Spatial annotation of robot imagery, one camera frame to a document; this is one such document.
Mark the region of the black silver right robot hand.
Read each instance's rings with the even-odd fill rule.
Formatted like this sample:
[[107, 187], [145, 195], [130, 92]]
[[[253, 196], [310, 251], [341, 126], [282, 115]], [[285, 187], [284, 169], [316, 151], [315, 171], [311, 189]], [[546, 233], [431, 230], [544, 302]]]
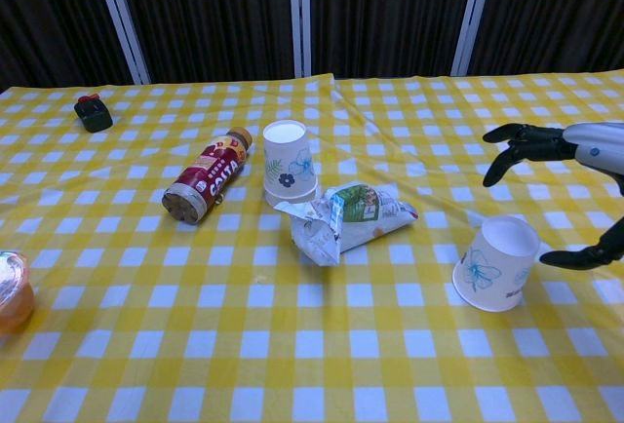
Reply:
[[[496, 184], [506, 172], [523, 160], [535, 162], [574, 160], [611, 177], [623, 187], [623, 125], [615, 122], [580, 123], [565, 129], [511, 123], [493, 129], [483, 141], [505, 141], [508, 148], [493, 160], [483, 186]], [[585, 271], [608, 265], [623, 257], [623, 221], [606, 230], [598, 242], [583, 250], [552, 250], [540, 261], [568, 270]]]

